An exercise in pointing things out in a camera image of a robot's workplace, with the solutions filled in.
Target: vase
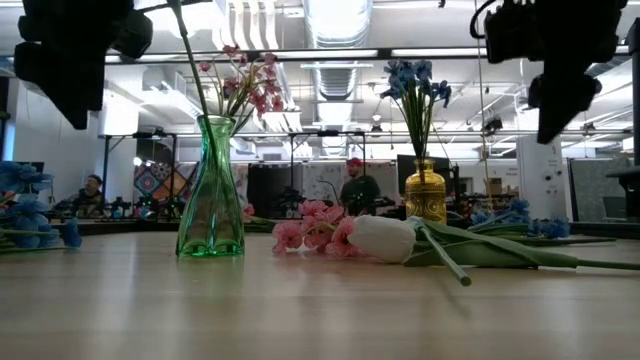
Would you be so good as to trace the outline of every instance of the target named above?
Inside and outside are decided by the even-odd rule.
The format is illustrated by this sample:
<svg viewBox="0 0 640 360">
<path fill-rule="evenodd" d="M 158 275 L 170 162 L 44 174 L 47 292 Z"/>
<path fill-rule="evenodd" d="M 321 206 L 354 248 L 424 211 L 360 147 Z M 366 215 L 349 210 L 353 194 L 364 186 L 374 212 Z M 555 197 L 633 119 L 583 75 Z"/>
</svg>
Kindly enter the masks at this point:
<svg viewBox="0 0 640 360">
<path fill-rule="evenodd" d="M 416 173 L 405 183 L 407 217 L 419 216 L 441 224 L 447 223 L 444 178 L 433 172 L 433 160 L 418 159 Z"/>
<path fill-rule="evenodd" d="M 244 253 L 244 224 L 231 173 L 233 121 L 200 116 L 201 159 L 178 230 L 176 255 L 216 257 Z"/>
</svg>

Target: computer monitor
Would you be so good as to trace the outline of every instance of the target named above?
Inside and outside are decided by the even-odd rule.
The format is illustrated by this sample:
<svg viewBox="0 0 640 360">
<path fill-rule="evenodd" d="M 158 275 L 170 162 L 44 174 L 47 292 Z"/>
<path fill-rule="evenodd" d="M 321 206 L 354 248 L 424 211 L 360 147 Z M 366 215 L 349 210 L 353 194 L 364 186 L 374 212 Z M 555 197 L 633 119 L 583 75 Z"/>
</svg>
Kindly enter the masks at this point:
<svg viewBox="0 0 640 360">
<path fill-rule="evenodd" d="M 447 195 L 453 192 L 453 180 L 451 180 L 451 171 L 449 159 L 428 157 L 433 160 L 433 172 L 439 174 L 444 178 L 444 182 L 447 188 Z M 396 168 L 398 169 L 398 190 L 400 195 L 404 196 L 404 185 L 407 178 L 416 173 L 416 165 L 414 161 L 416 157 L 413 155 L 398 155 Z"/>
</svg>

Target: wooden table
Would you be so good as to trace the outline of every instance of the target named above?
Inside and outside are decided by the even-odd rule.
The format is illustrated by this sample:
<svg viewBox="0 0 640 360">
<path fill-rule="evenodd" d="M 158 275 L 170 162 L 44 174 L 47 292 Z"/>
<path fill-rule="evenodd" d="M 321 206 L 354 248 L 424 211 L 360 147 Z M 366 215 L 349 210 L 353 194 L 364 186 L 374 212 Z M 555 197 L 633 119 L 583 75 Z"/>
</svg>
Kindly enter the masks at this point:
<svg viewBox="0 0 640 360">
<path fill-rule="evenodd" d="M 0 359 L 640 359 L 640 274 L 271 255 L 176 259 L 172 233 L 0 258 Z M 640 242 L 558 251 L 640 261 Z"/>
</svg>

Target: white tulip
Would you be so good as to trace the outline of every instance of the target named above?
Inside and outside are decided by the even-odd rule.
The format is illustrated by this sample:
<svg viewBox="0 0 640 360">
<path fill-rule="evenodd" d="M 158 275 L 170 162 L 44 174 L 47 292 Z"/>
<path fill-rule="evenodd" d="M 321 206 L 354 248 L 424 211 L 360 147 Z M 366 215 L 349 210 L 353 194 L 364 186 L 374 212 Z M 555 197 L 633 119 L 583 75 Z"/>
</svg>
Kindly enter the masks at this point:
<svg viewBox="0 0 640 360">
<path fill-rule="evenodd" d="M 413 251 L 416 233 L 404 221 L 364 215 L 356 218 L 349 242 L 384 262 L 398 264 Z"/>
</svg>

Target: dark shirt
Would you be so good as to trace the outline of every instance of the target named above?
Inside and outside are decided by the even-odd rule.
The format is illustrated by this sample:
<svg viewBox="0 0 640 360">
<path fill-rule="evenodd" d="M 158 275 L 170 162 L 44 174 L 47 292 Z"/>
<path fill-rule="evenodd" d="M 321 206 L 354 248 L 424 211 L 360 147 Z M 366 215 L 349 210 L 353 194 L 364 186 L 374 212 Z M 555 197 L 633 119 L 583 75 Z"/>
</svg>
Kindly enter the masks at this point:
<svg viewBox="0 0 640 360">
<path fill-rule="evenodd" d="M 87 213 L 91 207 L 93 207 L 92 212 L 102 211 L 102 193 L 97 190 L 93 195 L 89 195 L 85 189 L 80 189 L 73 203 L 75 208 L 82 211 L 85 216 L 91 216 Z"/>
<path fill-rule="evenodd" d="M 342 187 L 340 201 L 347 208 L 349 215 L 357 216 L 363 210 L 367 214 L 375 215 L 376 207 L 373 201 L 380 196 L 380 188 L 374 178 L 362 175 L 349 180 Z"/>
</svg>

